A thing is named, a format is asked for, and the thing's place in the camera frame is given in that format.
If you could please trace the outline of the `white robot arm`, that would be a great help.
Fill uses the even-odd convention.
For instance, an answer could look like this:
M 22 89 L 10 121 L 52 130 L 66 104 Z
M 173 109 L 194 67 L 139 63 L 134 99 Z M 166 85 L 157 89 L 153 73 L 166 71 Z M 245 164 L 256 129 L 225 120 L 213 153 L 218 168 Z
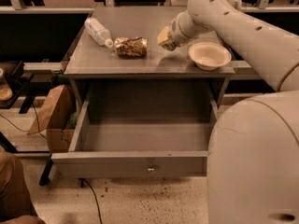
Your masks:
M 215 31 L 272 88 L 229 107 L 207 157 L 209 224 L 299 223 L 299 36 L 240 11 L 241 0 L 188 0 L 160 33 L 173 50 Z

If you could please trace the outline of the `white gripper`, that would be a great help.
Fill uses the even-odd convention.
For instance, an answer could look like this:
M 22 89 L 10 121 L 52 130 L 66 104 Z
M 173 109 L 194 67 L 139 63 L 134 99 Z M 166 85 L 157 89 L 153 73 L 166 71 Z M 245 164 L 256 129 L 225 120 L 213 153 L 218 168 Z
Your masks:
M 157 36 L 159 46 L 171 41 L 173 46 L 183 46 L 191 39 L 200 34 L 211 31 L 201 22 L 196 23 L 188 11 L 181 12 L 170 22 L 170 26 L 165 26 Z

